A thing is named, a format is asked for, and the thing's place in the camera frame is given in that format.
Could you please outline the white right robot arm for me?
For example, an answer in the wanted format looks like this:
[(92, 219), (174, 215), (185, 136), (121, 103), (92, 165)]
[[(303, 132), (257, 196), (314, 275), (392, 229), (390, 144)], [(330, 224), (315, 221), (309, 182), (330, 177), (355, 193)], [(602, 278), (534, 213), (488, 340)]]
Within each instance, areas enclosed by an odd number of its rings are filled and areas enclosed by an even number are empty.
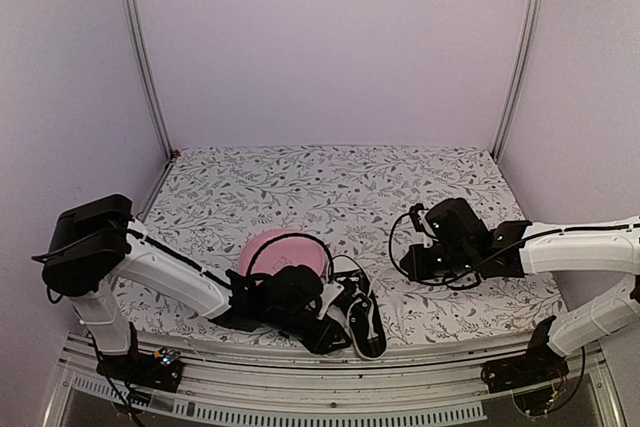
[(524, 278), (546, 273), (617, 273), (620, 281), (590, 302), (540, 322), (517, 374), (537, 383), (585, 345), (639, 319), (639, 219), (582, 225), (505, 221), (490, 229), (463, 198), (431, 208), (418, 203), (407, 218), (426, 242), (410, 246), (398, 270), (423, 285), (451, 287), (472, 276)]

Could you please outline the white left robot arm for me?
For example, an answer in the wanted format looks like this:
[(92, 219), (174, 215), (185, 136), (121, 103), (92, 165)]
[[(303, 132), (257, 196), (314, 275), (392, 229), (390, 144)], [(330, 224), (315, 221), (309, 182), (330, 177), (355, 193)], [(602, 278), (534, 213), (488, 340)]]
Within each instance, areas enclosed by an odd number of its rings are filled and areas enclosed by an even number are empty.
[(326, 355), (351, 338), (329, 314), (342, 286), (307, 265), (259, 272), (206, 267), (149, 236), (131, 214), (132, 202), (113, 194), (63, 212), (49, 249), (33, 256), (46, 287), (70, 300), (77, 316), (128, 381), (148, 373), (146, 355), (134, 348), (134, 328), (123, 316), (107, 280), (123, 277), (146, 285), (227, 329), (251, 332), (269, 326)]

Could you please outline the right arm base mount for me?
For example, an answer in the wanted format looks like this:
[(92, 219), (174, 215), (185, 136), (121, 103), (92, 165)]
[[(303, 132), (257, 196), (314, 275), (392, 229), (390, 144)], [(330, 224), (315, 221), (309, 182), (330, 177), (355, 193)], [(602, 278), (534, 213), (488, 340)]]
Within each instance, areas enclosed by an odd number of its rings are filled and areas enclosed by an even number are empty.
[(484, 363), (480, 379), (490, 393), (497, 393), (561, 379), (568, 373), (569, 368), (563, 357), (524, 353)]

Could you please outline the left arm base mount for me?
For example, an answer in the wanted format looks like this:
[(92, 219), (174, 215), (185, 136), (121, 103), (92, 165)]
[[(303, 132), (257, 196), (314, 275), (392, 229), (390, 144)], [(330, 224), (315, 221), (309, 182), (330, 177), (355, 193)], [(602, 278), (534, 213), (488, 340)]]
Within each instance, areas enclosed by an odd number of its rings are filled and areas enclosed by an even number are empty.
[(184, 364), (179, 352), (161, 349), (153, 354), (137, 349), (125, 355), (99, 353), (97, 373), (128, 385), (176, 393), (182, 380)]

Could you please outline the black white canvas sneaker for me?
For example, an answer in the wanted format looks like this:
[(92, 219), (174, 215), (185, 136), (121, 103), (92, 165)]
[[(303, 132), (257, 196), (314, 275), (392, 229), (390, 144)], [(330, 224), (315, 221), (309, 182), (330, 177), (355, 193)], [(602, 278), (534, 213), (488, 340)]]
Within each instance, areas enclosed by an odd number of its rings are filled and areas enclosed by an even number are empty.
[(341, 287), (331, 306), (342, 313), (354, 349), (365, 360), (380, 359), (387, 349), (373, 281), (353, 258), (341, 254), (333, 258), (330, 285)]

